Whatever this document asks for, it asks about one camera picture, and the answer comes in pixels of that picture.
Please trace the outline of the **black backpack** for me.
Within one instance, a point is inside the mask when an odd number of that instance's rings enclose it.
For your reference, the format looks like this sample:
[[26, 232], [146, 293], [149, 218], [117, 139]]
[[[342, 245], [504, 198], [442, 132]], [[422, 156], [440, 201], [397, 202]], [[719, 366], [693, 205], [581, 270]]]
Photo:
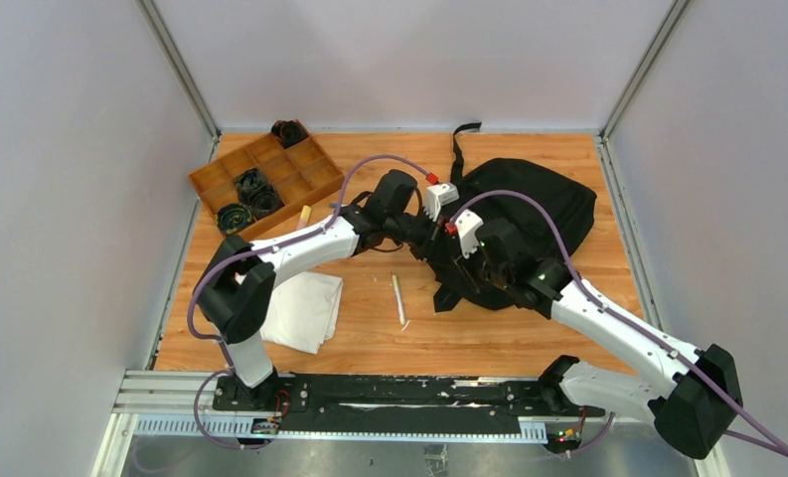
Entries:
[[[565, 257], [577, 251], [594, 224], [596, 193], [560, 173], [518, 158], [494, 158], [464, 170], [459, 144], [452, 145], [450, 182], [459, 199], [440, 216], [456, 219], [464, 209], [481, 217], [478, 248], [505, 263], [505, 292], [464, 297], [458, 292], [451, 263], [427, 263], [440, 286], [433, 296], [437, 312], [461, 300], [497, 311], [511, 306], [545, 317], [571, 276]], [[449, 251], [460, 249], [457, 236], [446, 233]]]

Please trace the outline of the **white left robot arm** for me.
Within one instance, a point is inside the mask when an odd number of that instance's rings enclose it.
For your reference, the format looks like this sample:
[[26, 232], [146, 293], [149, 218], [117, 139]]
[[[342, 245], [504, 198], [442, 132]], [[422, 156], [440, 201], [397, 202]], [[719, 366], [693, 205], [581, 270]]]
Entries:
[[191, 308], [216, 329], [212, 338], [239, 384], [238, 397], [249, 408], [267, 409], [276, 398], [276, 370], [260, 333], [273, 291], [302, 272], [360, 254], [386, 239], [422, 245], [442, 208], [459, 195], [454, 185], [433, 182], [413, 215], [406, 207], [416, 189], [413, 177], [391, 170], [374, 191], [317, 225], [258, 243], [239, 236], [224, 240], [195, 288]]

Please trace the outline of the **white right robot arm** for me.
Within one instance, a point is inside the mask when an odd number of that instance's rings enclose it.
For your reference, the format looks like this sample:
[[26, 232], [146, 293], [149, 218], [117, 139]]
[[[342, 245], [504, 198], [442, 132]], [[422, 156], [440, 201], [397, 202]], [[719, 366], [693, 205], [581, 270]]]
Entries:
[[681, 454], [705, 459], [743, 403], [735, 360], [723, 347], [702, 350], [665, 334], [608, 299], [552, 257], [536, 259], [505, 219], [483, 222], [466, 210], [446, 225], [462, 268], [481, 289], [532, 309], [592, 339], [634, 370], [596, 368], [562, 355], [541, 376], [540, 401], [552, 414], [607, 408], [655, 428]]

